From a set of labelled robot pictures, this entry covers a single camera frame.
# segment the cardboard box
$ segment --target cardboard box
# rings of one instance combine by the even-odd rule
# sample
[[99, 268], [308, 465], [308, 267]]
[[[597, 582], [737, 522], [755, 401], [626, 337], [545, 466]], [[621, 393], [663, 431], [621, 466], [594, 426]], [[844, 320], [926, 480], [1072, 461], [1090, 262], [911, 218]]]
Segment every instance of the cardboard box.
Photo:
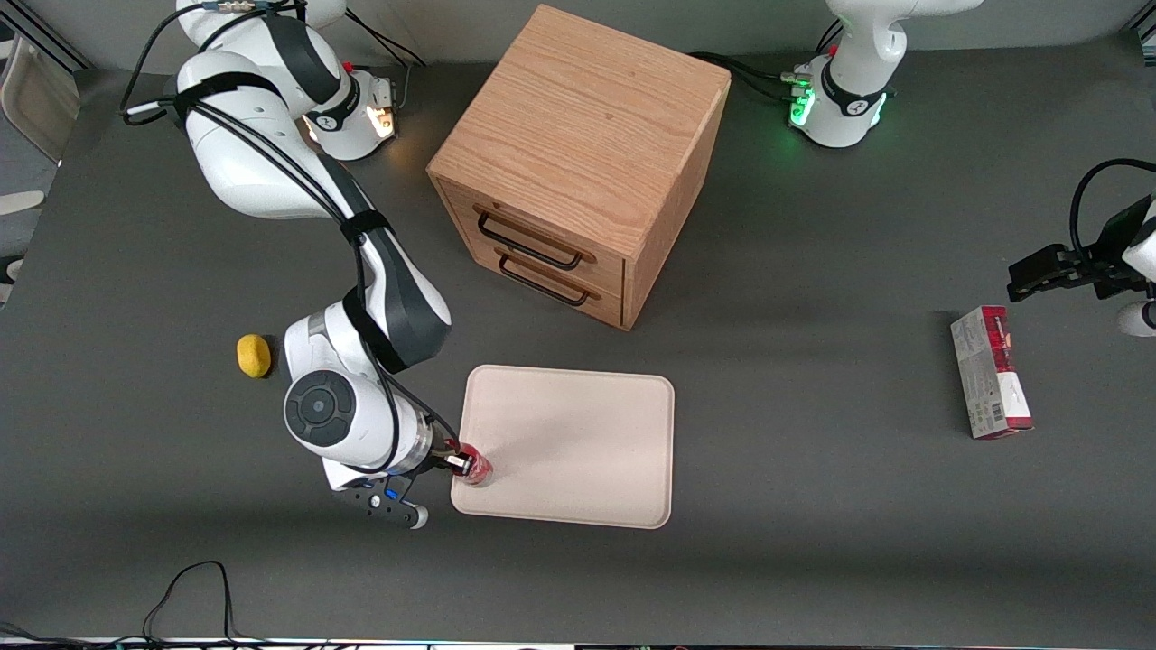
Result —
[[1006, 306], [980, 306], [951, 324], [968, 400], [971, 437], [995, 440], [1032, 428], [1031, 412], [1011, 363]]

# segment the beige tray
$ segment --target beige tray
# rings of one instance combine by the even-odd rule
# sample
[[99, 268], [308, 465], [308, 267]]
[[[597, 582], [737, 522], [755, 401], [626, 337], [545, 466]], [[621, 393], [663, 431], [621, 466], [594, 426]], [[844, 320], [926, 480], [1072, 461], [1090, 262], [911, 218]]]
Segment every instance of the beige tray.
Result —
[[657, 529], [670, 518], [674, 386], [664, 377], [481, 365], [461, 442], [494, 464], [454, 480], [467, 515]]

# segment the drawer handle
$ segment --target drawer handle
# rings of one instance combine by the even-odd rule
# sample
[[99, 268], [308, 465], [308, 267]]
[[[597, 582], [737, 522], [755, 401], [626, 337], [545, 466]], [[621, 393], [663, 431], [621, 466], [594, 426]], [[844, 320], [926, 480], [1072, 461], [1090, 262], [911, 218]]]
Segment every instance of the drawer handle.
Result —
[[503, 275], [505, 275], [506, 278], [509, 278], [509, 279], [511, 279], [511, 280], [513, 280], [516, 282], [520, 282], [520, 283], [529, 287], [531, 289], [541, 291], [541, 293], [550, 296], [551, 298], [554, 298], [554, 300], [556, 300], [556, 301], [558, 301], [558, 302], [561, 302], [563, 304], [569, 304], [570, 306], [581, 306], [583, 304], [586, 303], [586, 298], [590, 297], [590, 291], [583, 291], [581, 296], [579, 296], [577, 298], [569, 298], [566, 296], [563, 296], [562, 294], [560, 294], [560, 293], [557, 293], [557, 291], [555, 291], [553, 289], [548, 289], [548, 288], [539, 285], [538, 282], [534, 282], [529, 278], [526, 278], [524, 275], [518, 275], [513, 271], [510, 271], [509, 268], [505, 267], [505, 263], [509, 261], [509, 260], [510, 260], [510, 256], [502, 256], [502, 259], [498, 261], [498, 268], [502, 271]]
[[575, 258], [572, 260], [562, 261], [561, 259], [554, 259], [548, 254], [540, 253], [525, 244], [519, 244], [518, 242], [514, 242], [510, 237], [506, 237], [505, 235], [501, 235], [487, 228], [486, 222], [489, 220], [490, 220], [490, 213], [488, 212], [483, 212], [482, 215], [477, 217], [477, 229], [482, 231], [482, 235], [486, 235], [487, 237], [494, 239], [495, 242], [501, 242], [518, 252], [526, 253], [529, 257], [536, 259], [538, 261], [549, 264], [554, 268], [560, 268], [562, 271], [573, 271], [575, 267], [578, 266], [578, 263], [581, 261], [581, 253], [579, 252], [575, 253]]

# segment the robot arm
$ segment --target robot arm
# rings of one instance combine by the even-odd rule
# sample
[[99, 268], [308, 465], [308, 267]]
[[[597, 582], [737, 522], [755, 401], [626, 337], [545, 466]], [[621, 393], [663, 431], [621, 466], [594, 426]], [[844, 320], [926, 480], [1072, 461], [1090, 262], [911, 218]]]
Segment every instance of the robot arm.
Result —
[[[795, 67], [808, 75], [807, 89], [790, 124], [824, 147], [850, 147], [879, 121], [887, 99], [884, 88], [907, 52], [899, 21], [946, 16], [973, 9], [983, 0], [827, 0], [843, 23], [843, 38], [832, 57], [822, 53]], [[818, 79], [812, 84], [810, 77]]]
[[[199, 3], [177, 0], [177, 9]], [[260, 10], [240, 17], [191, 12], [179, 21], [201, 52], [232, 52], [253, 62], [277, 88], [289, 116], [305, 117], [326, 154], [346, 161], [364, 157], [394, 134], [392, 86], [347, 68], [314, 30], [343, 16], [344, 0], [311, 0], [307, 9], [304, 22]]]
[[[255, 27], [247, 35], [232, 37], [229, 30], [220, 47], [186, 61], [172, 104], [206, 180], [223, 202], [260, 219], [334, 219], [358, 250], [368, 282], [286, 332], [292, 383], [284, 423], [298, 443], [323, 458], [331, 488], [353, 495], [343, 500], [420, 527], [425, 510], [405, 501], [406, 489], [399, 486], [408, 488], [416, 474], [433, 467], [473, 483], [489, 473], [488, 461], [468, 445], [459, 448], [452, 433], [436, 430], [432, 414], [390, 377], [438, 353], [450, 331], [450, 312], [353, 176], [301, 138], [295, 118], [317, 112], [302, 101], [307, 95], [298, 83], [304, 68], [261, 66], [237, 51], [275, 34], [280, 28], [271, 30], [269, 23], [276, 17], [249, 21]], [[306, 36], [314, 43], [316, 34]], [[275, 47], [275, 38], [265, 44]], [[313, 51], [328, 52], [319, 57], [323, 62], [335, 61], [327, 46]], [[294, 69], [288, 79], [286, 71]], [[324, 65], [314, 72], [333, 69]], [[336, 95], [342, 80], [353, 79], [340, 69], [332, 77]], [[349, 128], [336, 133], [347, 140], [357, 134]], [[327, 140], [319, 141], [324, 147]]]
[[1072, 201], [1072, 248], [1050, 244], [1008, 267], [1008, 298], [1024, 301], [1040, 291], [1092, 285], [1106, 300], [1125, 291], [1147, 293], [1148, 300], [1125, 305], [1117, 315], [1121, 332], [1156, 337], [1156, 192], [1117, 213], [1099, 238], [1084, 246], [1079, 237], [1080, 199], [1088, 183], [1110, 167], [1127, 165], [1156, 171], [1156, 165], [1131, 158], [1105, 161], [1080, 182]]

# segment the gray table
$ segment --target gray table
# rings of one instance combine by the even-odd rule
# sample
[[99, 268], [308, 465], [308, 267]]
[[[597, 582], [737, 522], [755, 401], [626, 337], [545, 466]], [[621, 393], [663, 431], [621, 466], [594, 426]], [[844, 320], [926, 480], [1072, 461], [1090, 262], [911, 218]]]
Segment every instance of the gray table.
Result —
[[[776, 69], [793, 58], [762, 59]], [[881, 126], [823, 150], [736, 87], [706, 186], [635, 332], [475, 266], [423, 167], [486, 66], [418, 69], [401, 138], [350, 169], [442, 290], [454, 331], [403, 381], [453, 421], [482, 363], [653, 372], [677, 390], [658, 531], [455, 514], [412, 533], [331, 501], [237, 371], [353, 282], [332, 224], [262, 222], [209, 192], [183, 136], [84, 109], [0, 312], [0, 613], [42, 634], [132, 631], [217, 557], [255, 635], [620, 643], [1151, 647], [1151, 341], [1089, 291], [1011, 310], [1038, 428], [966, 434], [948, 324], [1005, 303], [1009, 261], [1062, 241], [1072, 189], [1150, 157], [1134, 39], [919, 52]], [[1153, 178], [1088, 197], [1089, 235]], [[213, 635], [194, 575], [160, 621]]]

